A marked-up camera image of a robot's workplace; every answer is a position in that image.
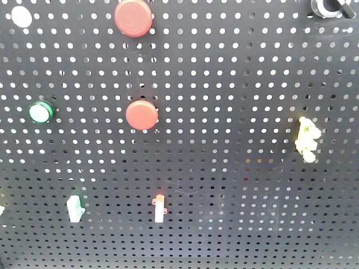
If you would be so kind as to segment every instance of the yellow connector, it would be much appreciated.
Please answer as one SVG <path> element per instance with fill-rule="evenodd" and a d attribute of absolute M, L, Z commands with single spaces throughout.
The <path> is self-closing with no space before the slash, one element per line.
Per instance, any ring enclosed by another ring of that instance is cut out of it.
<path fill-rule="evenodd" d="M 313 163 L 315 155 L 312 152 L 316 150 L 318 143 L 314 139 L 321 136 L 321 130 L 315 127 L 315 124 L 305 117 L 299 119 L 301 124 L 298 133 L 298 139 L 295 141 L 298 152 L 303 156 L 304 161 Z"/>

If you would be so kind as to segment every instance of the perforated metal panel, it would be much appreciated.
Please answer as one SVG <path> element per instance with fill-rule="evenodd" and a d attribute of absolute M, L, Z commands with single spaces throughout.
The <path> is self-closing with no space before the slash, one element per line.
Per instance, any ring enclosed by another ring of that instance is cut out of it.
<path fill-rule="evenodd" d="M 0 1 L 4 267 L 358 268 L 358 19 L 304 0 L 154 0 L 132 39 L 116 4 Z M 58 111 L 35 124 L 42 98 Z M 159 110 L 144 132 L 125 117 L 141 98 Z M 300 116 L 323 131 L 313 164 L 294 147 Z"/>

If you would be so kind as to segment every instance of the green button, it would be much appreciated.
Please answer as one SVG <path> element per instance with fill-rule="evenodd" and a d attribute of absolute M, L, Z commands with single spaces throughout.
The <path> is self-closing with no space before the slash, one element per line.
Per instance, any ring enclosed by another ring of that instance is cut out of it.
<path fill-rule="evenodd" d="M 54 107 L 50 102 L 38 100 L 30 105 L 29 117 L 36 123 L 45 123 L 54 117 Z"/>

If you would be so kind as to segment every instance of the red push button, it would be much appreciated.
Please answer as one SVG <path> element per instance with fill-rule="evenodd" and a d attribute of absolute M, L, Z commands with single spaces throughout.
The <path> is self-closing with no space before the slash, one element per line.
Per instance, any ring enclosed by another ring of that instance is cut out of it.
<path fill-rule="evenodd" d="M 138 100 L 128 106 L 126 119 L 134 129 L 148 130 L 155 126 L 158 120 L 158 112 L 152 103 Z"/>
<path fill-rule="evenodd" d="M 143 0 L 123 0 L 114 12 L 117 27 L 125 35 L 138 38 L 152 26 L 152 11 Z"/>

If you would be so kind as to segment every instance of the white clip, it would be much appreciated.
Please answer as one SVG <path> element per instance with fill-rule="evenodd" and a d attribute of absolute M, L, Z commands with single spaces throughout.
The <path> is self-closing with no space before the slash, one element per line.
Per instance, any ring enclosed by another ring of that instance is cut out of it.
<path fill-rule="evenodd" d="M 167 208 L 164 207 L 164 195 L 156 195 L 152 204 L 155 205 L 155 223 L 163 223 L 163 215 L 167 214 Z"/>
<path fill-rule="evenodd" d="M 298 139 L 295 141 L 296 148 L 303 155 L 304 161 L 313 163 L 315 155 L 312 151 L 316 150 L 318 146 L 314 139 L 318 139 L 321 136 L 321 130 L 316 128 L 315 124 L 305 117 L 301 117 L 299 122 L 301 126 L 299 128 Z"/>
<path fill-rule="evenodd" d="M 85 212 L 85 209 L 81 207 L 80 196 L 70 196 L 66 205 L 68 209 L 68 215 L 70 216 L 70 222 L 80 222 L 81 216 Z"/>

